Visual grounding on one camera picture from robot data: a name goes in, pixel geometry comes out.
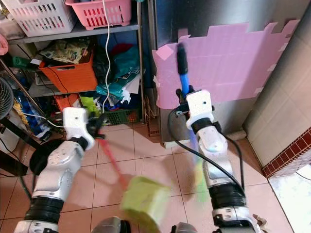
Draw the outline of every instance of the white tile wall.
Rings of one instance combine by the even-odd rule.
[[[244,124],[262,166],[311,126],[311,15],[302,24]]]

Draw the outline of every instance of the pink foam sheet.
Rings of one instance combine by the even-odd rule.
[[[211,26],[207,36],[179,38],[188,54],[189,80],[195,90],[206,89],[212,102],[240,100],[258,95],[286,48],[299,20],[289,21],[280,33],[277,23],[247,33],[248,24]],[[181,88],[176,63],[177,43],[166,44],[152,55],[157,68],[157,105],[178,106]]]

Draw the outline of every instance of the red tile border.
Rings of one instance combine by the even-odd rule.
[[[262,168],[266,178],[296,172],[311,162],[311,127]]]

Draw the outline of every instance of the storage rack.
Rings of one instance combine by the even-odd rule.
[[[142,51],[142,18],[141,18],[141,2],[137,2],[137,21],[132,20],[131,24],[128,26],[110,26],[110,33],[118,33],[118,32],[127,32],[127,31],[136,31],[138,38],[138,50],[139,50],[139,65],[140,65],[140,93],[141,93],[141,110],[142,110],[142,122],[145,122],[144,119],[144,88],[143,88],[143,51]],[[107,34],[107,27],[104,28],[96,28],[94,30],[86,30],[84,26],[78,21],[75,27],[72,29],[70,33],[63,34],[53,34],[53,35],[44,35],[44,36],[34,36],[34,37],[24,37],[22,39],[17,40],[9,40],[9,45],[16,44],[27,44],[39,41],[48,41],[48,40],[57,40],[57,39],[65,39],[65,38],[73,38],[73,37],[82,37],[82,36],[91,36],[91,35],[100,35]],[[42,109],[38,106],[36,101],[33,99],[35,97],[42,96],[52,96],[54,93],[56,95],[64,95],[67,93],[60,92],[54,85],[46,85],[51,88],[54,93],[46,88],[45,86],[36,86],[35,83],[32,84],[29,91],[27,91],[23,85],[18,81],[15,75],[11,72],[9,67],[5,64],[5,62],[0,58],[0,65],[8,72],[11,78],[17,83],[20,87],[21,91],[29,98],[32,104],[36,107],[36,109],[40,112],[40,114],[44,115]]]

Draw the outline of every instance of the white laundry basket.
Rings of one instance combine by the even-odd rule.
[[[65,0],[2,0],[27,36],[71,32],[76,16]]]

